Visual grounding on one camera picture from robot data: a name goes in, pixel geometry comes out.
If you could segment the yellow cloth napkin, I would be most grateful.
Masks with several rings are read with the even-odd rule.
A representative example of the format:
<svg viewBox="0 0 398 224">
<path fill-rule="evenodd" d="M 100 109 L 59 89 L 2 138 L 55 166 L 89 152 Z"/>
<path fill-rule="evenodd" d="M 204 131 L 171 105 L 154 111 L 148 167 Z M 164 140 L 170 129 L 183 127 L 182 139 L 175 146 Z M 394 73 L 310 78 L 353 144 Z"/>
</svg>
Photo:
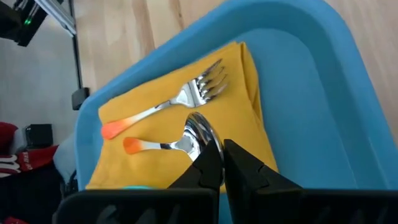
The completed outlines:
<svg viewBox="0 0 398 224">
<path fill-rule="evenodd" d="M 232 42 L 206 57 L 141 84 L 99 108 L 102 123 L 127 118 L 175 96 L 181 86 L 219 62 L 217 74 L 226 74 L 226 89 L 197 108 L 221 139 L 232 139 L 271 169 L 277 163 L 264 129 L 259 80 L 252 55 L 244 42 Z M 177 150 L 133 153 L 124 143 L 132 138 L 173 142 L 183 132 L 190 109 L 175 105 L 149 116 L 113 139 L 105 140 L 88 189 L 121 189 L 148 186 L 164 189 L 191 165 L 187 154 Z"/>
</svg>

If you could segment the black table frame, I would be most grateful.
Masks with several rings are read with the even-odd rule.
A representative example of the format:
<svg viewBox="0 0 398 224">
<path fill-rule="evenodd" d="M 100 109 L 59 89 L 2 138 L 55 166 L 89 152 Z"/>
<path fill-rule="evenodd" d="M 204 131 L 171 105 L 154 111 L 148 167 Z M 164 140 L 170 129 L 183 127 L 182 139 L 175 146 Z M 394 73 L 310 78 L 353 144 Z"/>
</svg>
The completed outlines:
<svg viewBox="0 0 398 224">
<path fill-rule="evenodd" d="M 78 111 L 89 97 L 90 89 L 83 86 L 80 54 L 78 49 L 74 0 L 34 0 L 48 15 L 52 16 L 72 38 L 78 89 L 72 95 L 72 109 Z"/>
</svg>

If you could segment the red rounded object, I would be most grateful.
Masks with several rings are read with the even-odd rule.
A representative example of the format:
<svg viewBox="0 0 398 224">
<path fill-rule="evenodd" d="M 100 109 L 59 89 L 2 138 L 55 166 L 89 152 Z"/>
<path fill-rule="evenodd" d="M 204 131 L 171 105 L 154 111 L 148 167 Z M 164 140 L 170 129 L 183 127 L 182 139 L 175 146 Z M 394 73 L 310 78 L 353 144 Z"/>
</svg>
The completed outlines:
<svg viewBox="0 0 398 224">
<path fill-rule="evenodd" d="M 6 122 L 0 121 L 0 154 L 7 154 L 14 140 L 14 133 L 18 127 Z"/>
</svg>

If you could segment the orange-handled metal spoon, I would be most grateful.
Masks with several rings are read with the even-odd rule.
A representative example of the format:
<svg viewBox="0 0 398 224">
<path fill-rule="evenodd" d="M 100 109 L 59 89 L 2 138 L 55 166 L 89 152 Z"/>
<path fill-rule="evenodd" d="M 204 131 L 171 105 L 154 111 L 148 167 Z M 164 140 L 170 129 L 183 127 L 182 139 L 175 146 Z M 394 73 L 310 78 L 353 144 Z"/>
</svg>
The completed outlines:
<svg viewBox="0 0 398 224">
<path fill-rule="evenodd" d="M 133 155 L 144 151 L 178 151 L 183 152 L 189 157 L 191 162 L 195 162 L 206 149 L 214 145 L 216 152 L 220 155 L 221 174 L 220 185 L 224 183 L 223 144 L 210 122 L 200 113 L 190 113 L 183 126 L 180 139 L 172 142 L 153 142 L 145 141 L 134 137 L 123 139 L 123 149 L 127 154 Z"/>
</svg>

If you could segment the pale blue grey object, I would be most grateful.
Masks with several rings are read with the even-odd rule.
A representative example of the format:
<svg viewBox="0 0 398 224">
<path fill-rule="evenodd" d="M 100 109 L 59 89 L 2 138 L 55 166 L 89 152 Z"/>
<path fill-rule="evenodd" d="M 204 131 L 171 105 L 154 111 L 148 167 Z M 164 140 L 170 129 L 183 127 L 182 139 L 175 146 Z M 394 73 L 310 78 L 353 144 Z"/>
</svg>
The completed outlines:
<svg viewBox="0 0 398 224">
<path fill-rule="evenodd" d="M 53 163 L 64 182 L 68 183 L 70 177 L 76 171 L 75 137 L 73 133 L 58 145 L 53 156 Z"/>
</svg>

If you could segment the blue plastic tray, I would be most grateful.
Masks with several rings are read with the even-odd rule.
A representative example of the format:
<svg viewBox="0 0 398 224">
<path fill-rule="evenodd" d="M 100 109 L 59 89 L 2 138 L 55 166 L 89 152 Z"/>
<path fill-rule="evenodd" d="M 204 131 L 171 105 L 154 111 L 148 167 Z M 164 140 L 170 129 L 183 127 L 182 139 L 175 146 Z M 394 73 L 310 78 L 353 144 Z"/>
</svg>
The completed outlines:
<svg viewBox="0 0 398 224">
<path fill-rule="evenodd" d="M 100 157 L 99 108 L 232 41 L 257 68 L 280 173 L 319 189 L 398 190 L 398 148 L 344 20 L 321 0 L 230 0 L 91 95 L 75 128 L 78 186 Z"/>
</svg>

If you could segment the small black box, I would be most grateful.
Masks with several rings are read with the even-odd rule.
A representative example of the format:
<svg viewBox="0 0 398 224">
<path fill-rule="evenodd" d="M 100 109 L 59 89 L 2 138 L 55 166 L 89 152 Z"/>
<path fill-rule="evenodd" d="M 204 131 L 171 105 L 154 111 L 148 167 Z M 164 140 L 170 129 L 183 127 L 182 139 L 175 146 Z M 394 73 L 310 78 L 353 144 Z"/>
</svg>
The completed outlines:
<svg viewBox="0 0 398 224">
<path fill-rule="evenodd" d="M 25 127 L 27 148 L 39 149 L 53 144 L 53 132 L 51 124 L 30 124 Z"/>
</svg>

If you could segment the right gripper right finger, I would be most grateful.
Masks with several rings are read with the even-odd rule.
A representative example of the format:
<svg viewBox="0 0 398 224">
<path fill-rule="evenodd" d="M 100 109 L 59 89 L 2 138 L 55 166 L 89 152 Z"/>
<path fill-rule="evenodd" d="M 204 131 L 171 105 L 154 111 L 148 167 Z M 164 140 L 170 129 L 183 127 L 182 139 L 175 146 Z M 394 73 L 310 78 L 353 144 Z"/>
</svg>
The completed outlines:
<svg viewBox="0 0 398 224">
<path fill-rule="evenodd" d="M 234 224 L 299 222 L 302 188 L 230 139 L 224 140 L 225 186 Z"/>
</svg>

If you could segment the red and white fabric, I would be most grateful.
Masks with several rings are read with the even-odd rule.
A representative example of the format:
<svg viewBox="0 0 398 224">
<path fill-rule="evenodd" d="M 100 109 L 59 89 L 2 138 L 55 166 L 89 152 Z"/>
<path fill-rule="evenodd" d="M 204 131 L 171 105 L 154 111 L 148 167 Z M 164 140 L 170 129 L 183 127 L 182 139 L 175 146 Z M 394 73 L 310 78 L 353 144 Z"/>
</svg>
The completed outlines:
<svg viewBox="0 0 398 224">
<path fill-rule="evenodd" d="M 32 171 L 53 162 L 58 146 L 0 155 L 0 178 Z"/>
</svg>

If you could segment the orange-handled metal fork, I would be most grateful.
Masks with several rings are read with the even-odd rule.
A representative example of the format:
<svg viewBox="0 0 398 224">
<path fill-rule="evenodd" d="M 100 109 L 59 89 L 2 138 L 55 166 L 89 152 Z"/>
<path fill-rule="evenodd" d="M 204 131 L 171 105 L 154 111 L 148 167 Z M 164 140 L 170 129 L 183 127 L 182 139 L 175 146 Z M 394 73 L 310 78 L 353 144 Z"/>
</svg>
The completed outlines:
<svg viewBox="0 0 398 224">
<path fill-rule="evenodd" d="M 221 94 L 228 86 L 225 67 L 221 65 L 222 59 L 217 60 L 206 68 L 199 76 L 182 85 L 178 94 L 165 102 L 153 106 L 133 116 L 119 119 L 103 125 L 101 135 L 104 139 L 113 139 L 132 125 L 174 105 L 183 105 L 187 108 L 197 108 L 209 103 Z"/>
</svg>

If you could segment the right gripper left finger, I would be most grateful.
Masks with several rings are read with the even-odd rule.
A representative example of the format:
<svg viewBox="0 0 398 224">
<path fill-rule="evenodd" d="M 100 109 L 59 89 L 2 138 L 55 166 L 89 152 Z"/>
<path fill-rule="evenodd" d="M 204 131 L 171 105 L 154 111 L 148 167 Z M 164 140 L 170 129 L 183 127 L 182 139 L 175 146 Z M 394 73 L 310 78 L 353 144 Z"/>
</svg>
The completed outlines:
<svg viewBox="0 0 398 224">
<path fill-rule="evenodd" d="M 223 167 L 217 142 L 211 140 L 205 150 L 169 188 L 205 188 L 220 190 Z"/>
</svg>

